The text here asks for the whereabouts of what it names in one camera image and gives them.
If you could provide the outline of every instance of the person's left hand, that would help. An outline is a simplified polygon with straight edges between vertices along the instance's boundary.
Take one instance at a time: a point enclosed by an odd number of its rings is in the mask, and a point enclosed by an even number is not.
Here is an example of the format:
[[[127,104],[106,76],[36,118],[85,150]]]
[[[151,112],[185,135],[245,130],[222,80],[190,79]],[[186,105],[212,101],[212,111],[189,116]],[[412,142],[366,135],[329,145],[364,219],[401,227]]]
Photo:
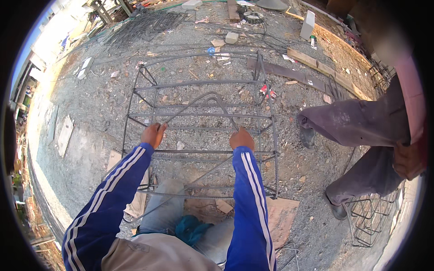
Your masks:
[[[157,149],[163,139],[163,134],[167,127],[167,123],[164,123],[163,125],[160,125],[159,123],[149,125],[141,134],[141,142],[149,143],[154,150]]]
[[[395,159],[392,166],[401,178],[411,181],[425,170],[417,144],[405,147],[401,142],[397,142],[394,151]]]

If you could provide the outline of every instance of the person's right hand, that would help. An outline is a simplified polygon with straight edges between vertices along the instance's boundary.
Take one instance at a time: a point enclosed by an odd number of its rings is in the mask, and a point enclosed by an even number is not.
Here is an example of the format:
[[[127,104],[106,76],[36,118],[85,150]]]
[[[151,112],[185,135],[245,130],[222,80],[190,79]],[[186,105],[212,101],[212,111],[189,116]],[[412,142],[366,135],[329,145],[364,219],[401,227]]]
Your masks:
[[[239,146],[246,146],[250,148],[252,151],[255,151],[255,142],[253,141],[252,136],[244,129],[244,127],[240,127],[238,132],[234,132],[229,139],[230,147],[235,150],[235,148]]]

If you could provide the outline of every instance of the white stripe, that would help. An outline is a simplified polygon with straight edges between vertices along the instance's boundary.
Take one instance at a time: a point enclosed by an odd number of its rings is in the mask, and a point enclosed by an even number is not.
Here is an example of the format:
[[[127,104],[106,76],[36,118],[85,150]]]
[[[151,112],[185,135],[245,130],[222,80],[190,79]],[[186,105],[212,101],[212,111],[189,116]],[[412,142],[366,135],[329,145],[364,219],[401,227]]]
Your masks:
[[[259,194],[258,194],[258,191],[256,189],[256,185],[253,182],[252,173],[249,169],[249,166],[247,165],[245,153],[241,153],[241,160],[243,160],[244,168],[247,171],[247,176],[249,178],[250,186],[252,187],[253,195],[255,196],[255,203],[256,203],[256,207],[258,208],[259,222],[261,223],[262,232],[264,234],[265,241],[266,241],[266,256],[267,256],[267,261],[268,261],[268,269],[270,271],[272,271],[274,269],[274,267],[271,268],[271,265],[270,265],[270,238],[269,238],[268,228],[267,228],[267,225],[265,222],[265,213],[263,211],[263,208],[262,208],[260,200],[259,200]]]
[[[107,182],[105,183],[104,187],[101,188],[101,189],[100,189],[100,190],[95,194],[95,197],[94,197],[94,199],[93,199],[93,201],[92,201],[92,204],[91,204],[91,206],[89,207],[88,211],[87,211],[85,214],[83,214],[83,215],[77,217],[77,218],[74,220],[74,222],[72,223],[71,227],[69,228],[69,230],[68,230],[68,232],[67,232],[67,234],[66,234],[65,250],[66,250],[66,253],[68,254],[68,262],[69,262],[69,265],[73,268],[74,271],[77,271],[77,268],[76,268],[75,264],[73,263],[73,261],[72,261],[72,259],[71,259],[71,251],[69,250],[69,247],[68,247],[68,242],[70,242],[69,239],[71,238],[71,231],[73,231],[73,237],[72,237],[72,238],[73,238],[73,239],[76,238],[76,237],[77,237],[77,234],[75,234],[75,236],[74,236],[74,231],[76,230],[76,225],[77,225],[77,223],[78,223],[78,220],[79,220],[81,217],[89,216],[89,214],[90,214],[91,212],[94,212],[93,208],[94,208],[95,204],[96,204],[97,202],[99,202],[99,196],[100,196],[103,192],[105,192],[105,191],[108,189],[108,187],[110,186],[112,180],[114,180],[115,177],[117,178],[117,175],[118,175],[118,174],[119,174],[119,173],[120,173],[120,172],[121,172],[121,171],[122,171],[122,170],[123,170],[123,169],[128,165],[128,163],[129,163],[131,160],[137,158],[136,156],[139,155],[139,153],[140,153],[141,150],[144,150],[144,149],[141,148],[141,147],[138,147],[138,148],[136,149],[136,151],[133,153],[133,155],[131,155],[130,158],[128,158],[128,160],[125,161],[125,162],[122,164],[121,167],[118,167],[118,168],[116,169],[116,172],[115,172],[113,175],[110,176],[110,178],[109,178],[109,179],[107,180]],[[82,219],[82,223],[80,223],[80,225],[79,225],[78,227],[83,226],[83,224],[84,224],[84,223],[83,223],[83,220],[84,220],[84,218]],[[76,263],[77,263],[77,265],[78,265],[77,267],[78,267],[81,271],[84,271],[85,269],[84,269],[84,267],[83,267],[81,261],[80,261],[80,260],[78,259],[78,257],[77,257],[77,252],[76,252],[76,248],[75,248],[75,244],[73,243],[73,240],[72,240],[72,243],[71,243],[71,248],[72,248],[72,255],[73,255],[73,257],[74,257],[74,260],[76,261]]]
[[[255,171],[255,169],[254,169],[254,167],[253,167],[253,164],[252,164],[252,160],[251,160],[251,158],[250,158],[250,153],[246,153],[246,156],[247,156],[247,161],[249,161],[249,165],[250,165],[250,168],[252,169],[252,171],[253,171],[253,177],[254,177],[254,179],[255,179],[255,182],[256,182],[256,185],[257,185],[257,187],[258,187],[258,189],[259,189],[259,196],[260,196],[260,198],[261,198],[261,202],[262,202],[262,207],[263,207],[263,211],[264,211],[264,216],[266,215],[266,208],[265,208],[265,199],[264,199],[264,196],[263,196],[263,194],[262,194],[262,190],[260,189],[260,184],[259,184],[259,179],[258,179],[258,175],[256,174],[256,171]],[[271,255],[270,255],[270,253],[269,253],[269,251],[267,251],[267,254],[269,255],[269,257],[271,257],[271,262],[270,262],[270,267],[271,267],[271,270],[273,270],[274,269],[274,262],[276,261],[276,256],[275,256],[275,254],[274,254],[274,247],[273,247],[273,241],[271,240],[271,236],[270,236],[270,230],[268,229],[268,225],[267,225],[267,223],[266,223],[266,227],[267,227],[267,231],[266,231],[266,233],[267,233],[267,235],[268,235],[268,239],[267,240],[269,240],[269,242],[270,242],[270,249],[271,249]]]

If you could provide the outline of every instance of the jeans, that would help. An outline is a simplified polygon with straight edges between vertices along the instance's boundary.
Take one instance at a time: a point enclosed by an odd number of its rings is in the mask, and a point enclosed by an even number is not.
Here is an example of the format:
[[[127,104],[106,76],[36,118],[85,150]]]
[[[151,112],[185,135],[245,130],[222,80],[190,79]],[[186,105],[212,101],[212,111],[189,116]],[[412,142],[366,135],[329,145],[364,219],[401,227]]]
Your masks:
[[[180,181],[166,180],[155,191],[158,193],[177,194],[183,187]],[[166,196],[152,195],[145,213],[160,205],[167,198]],[[172,198],[142,219],[138,233],[159,232],[174,235],[176,225],[180,222],[183,213],[184,199]],[[226,261],[233,229],[233,219],[226,219],[209,228],[193,248],[216,264],[222,264]]]

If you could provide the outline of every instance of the gray trousers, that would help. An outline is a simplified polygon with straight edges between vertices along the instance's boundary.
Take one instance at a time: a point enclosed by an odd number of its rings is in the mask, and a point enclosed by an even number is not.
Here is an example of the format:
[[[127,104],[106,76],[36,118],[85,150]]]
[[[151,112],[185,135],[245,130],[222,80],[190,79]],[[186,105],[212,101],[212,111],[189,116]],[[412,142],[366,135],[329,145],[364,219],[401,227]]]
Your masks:
[[[349,99],[307,108],[300,112],[297,121],[343,146],[371,146],[345,175],[325,189],[333,204],[369,193],[385,196],[403,180],[392,168],[393,146],[400,140],[404,145],[410,143],[407,112],[397,76],[386,94],[376,101]]]
[[[176,194],[183,188],[177,180],[166,180],[155,190],[159,193]],[[145,213],[157,207],[168,197],[152,195],[146,206]],[[176,225],[184,213],[184,199],[172,198],[158,209],[145,216],[139,226],[138,233],[160,232],[174,234]],[[193,246],[195,250],[205,255],[216,264],[226,261],[227,250],[232,240],[234,225],[233,219],[209,228],[202,238]]]

